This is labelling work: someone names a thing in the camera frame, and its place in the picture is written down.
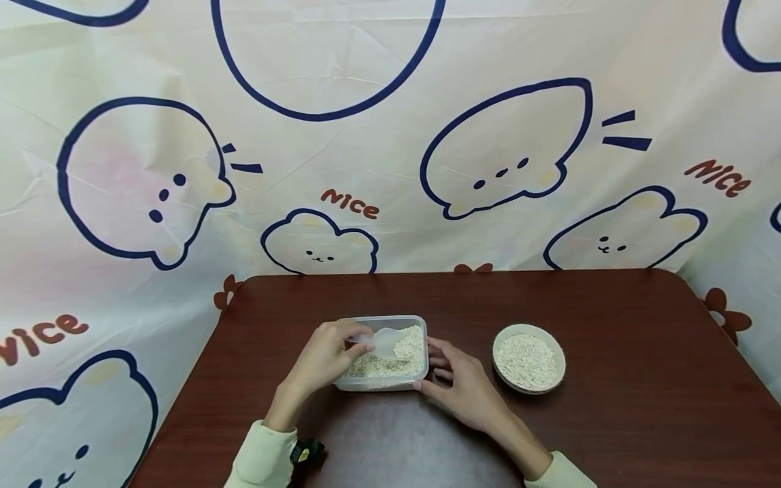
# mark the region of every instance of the light green sleeve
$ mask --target light green sleeve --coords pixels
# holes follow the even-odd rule
[[[597,488],[564,454],[558,451],[552,454],[553,462],[542,478],[526,481],[526,488]]]
[[[285,488],[290,484],[290,456],[297,431],[280,433],[261,422],[254,422],[244,438],[225,488]]]

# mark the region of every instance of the person's left hand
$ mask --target person's left hand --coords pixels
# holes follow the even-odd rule
[[[349,337],[357,334],[373,335],[374,331],[353,319],[340,319],[320,325],[304,350],[298,356],[286,382],[309,395],[333,383],[346,372],[356,359],[372,350],[369,344],[344,347]]]

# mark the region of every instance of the cartoon print backdrop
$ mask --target cartoon print backdrop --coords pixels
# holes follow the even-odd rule
[[[0,0],[0,485],[127,486],[257,274],[683,267],[781,398],[780,27],[776,0]]]

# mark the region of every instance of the ceramic bowl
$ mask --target ceramic bowl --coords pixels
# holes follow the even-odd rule
[[[530,336],[535,336],[541,339],[545,342],[545,344],[547,344],[551,351],[553,351],[553,359],[556,363],[556,380],[551,387],[545,390],[527,390],[526,388],[522,388],[520,385],[510,381],[496,366],[496,357],[497,353],[499,352],[500,344],[503,343],[508,337],[517,336],[522,333],[529,334]],[[504,380],[504,382],[507,383],[513,390],[528,395],[542,395],[554,390],[558,385],[562,384],[562,381],[564,380],[564,372],[567,369],[567,361],[564,358],[564,351],[562,350],[562,346],[559,345],[558,341],[546,330],[541,329],[540,327],[532,326],[530,324],[515,324],[502,329],[502,331],[497,334],[496,338],[494,339],[494,350],[491,356],[493,358],[494,369],[496,369],[499,377],[502,378],[502,380]]]

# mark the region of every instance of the brown table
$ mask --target brown table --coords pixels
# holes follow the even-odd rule
[[[327,319],[421,315],[491,368],[504,326],[542,326],[564,383],[527,397],[492,380],[551,449],[600,488],[781,486],[781,408],[688,286],[658,270],[258,276],[237,292],[134,488],[222,486],[312,329]],[[521,486],[485,436],[416,392],[321,392],[300,424],[328,448],[295,486]]]

